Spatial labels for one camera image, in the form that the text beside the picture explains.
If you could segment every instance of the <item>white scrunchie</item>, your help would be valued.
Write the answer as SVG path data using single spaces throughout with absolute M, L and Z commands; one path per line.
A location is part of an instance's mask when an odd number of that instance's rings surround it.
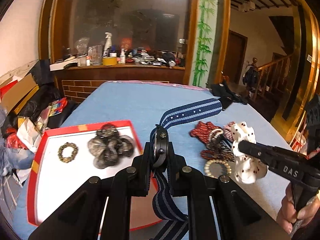
M 234 142 L 232 152 L 235 156 L 235 178 L 244 184 L 255 183 L 257 179 L 263 178 L 268 171 L 268 167 L 259 159 L 245 155 L 239 151 L 238 144 L 242 140 L 252 143 L 256 142 L 256 137 L 252 127 L 248 127 L 246 122 L 236 123 L 231 127 Z

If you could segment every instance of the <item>glass cup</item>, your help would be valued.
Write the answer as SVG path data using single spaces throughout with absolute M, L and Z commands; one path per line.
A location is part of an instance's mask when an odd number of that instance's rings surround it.
M 102 45 L 89 47 L 88 56 L 91 58 L 91 65 L 102 65 Z

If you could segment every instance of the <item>blue denim clothing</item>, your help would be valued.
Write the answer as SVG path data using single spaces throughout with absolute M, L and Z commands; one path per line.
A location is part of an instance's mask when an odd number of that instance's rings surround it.
M 4 110 L 0 107 L 0 127 L 6 118 Z M 0 176 L 5 176 L 12 169 L 25 170 L 31 168 L 34 153 L 30 150 L 7 148 L 0 132 Z

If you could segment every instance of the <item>blue nylon strap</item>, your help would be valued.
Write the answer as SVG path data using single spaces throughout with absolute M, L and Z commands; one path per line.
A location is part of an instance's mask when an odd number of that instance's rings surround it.
M 199 121 L 217 115 L 221 110 L 221 102 L 210 98 L 166 111 L 162 115 L 159 125 L 169 129 L 175 125 Z M 152 146 L 155 132 L 156 128 L 150 134 L 150 144 Z M 168 220 L 154 240 L 181 240 L 188 232 L 188 216 L 183 214 L 174 203 L 165 176 L 158 171 L 155 171 L 154 176 L 158 184 L 158 192 L 152 200 L 153 210 L 158 218 Z

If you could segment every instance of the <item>gold bracelet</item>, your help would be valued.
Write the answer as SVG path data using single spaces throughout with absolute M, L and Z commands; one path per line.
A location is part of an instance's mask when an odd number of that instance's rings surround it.
M 226 174 L 226 175 L 227 175 L 227 176 L 230 176 L 230 175 L 231 175 L 231 167 L 230 167 L 230 165 L 229 165 L 226 161 L 221 161 L 221 160 L 209 160 L 209 161 L 206 162 L 206 164 L 205 164 L 205 166 L 204 166 L 204 172 L 205 172 L 205 174 L 206 174 L 207 176 L 213 177 L 213 178 L 216 178 L 216 179 L 217 179 L 217 177 L 213 176 L 213 175 L 211 174 L 211 172 L 210 172 L 210 165 L 211 165 L 212 163 L 218 163 L 218 164 L 224 165 L 224 166 L 226 167 L 226 169 L 227 169 L 227 174 Z
M 65 148 L 67 147 L 72 147 L 73 148 L 73 151 L 72 151 L 72 154 L 70 157 L 63 157 L 62 156 L 62 152 Z M 59 150 L 58 150 L 58 157 L 59 157 L 59 160 L 64 162 L 64 163 L 69 163 L 71 161 L 73 161 L 76 157 L 78 153 L 78 147 L 74 144 L 74 143 L 65 143 L 64 145 L 60 146 Z

